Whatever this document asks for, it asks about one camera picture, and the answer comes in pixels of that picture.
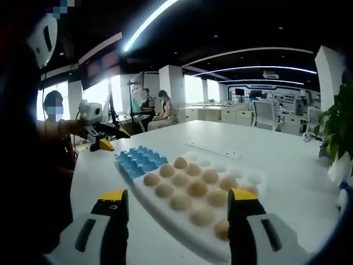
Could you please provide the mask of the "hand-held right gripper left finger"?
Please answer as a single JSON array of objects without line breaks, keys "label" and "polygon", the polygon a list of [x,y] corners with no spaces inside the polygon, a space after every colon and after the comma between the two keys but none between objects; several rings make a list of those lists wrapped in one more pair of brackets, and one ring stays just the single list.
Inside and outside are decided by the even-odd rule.
[{"label": "hand-held right gripper left finger", "polygon": [[61,232],[46,258],[50,264],[126,264],[128,221],[128,191],[107,192]]}]

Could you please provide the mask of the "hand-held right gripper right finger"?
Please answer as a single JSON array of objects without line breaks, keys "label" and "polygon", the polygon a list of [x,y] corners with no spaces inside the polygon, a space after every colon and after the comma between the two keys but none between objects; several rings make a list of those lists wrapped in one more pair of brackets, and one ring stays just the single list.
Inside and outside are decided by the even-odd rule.
[{"label": "hand-held right gripper right finger", "polygon": [[231,264],[306,264],[309,254],[295,231],[267,213],[257,195],[232,188],[228,192],[228,239]]}]

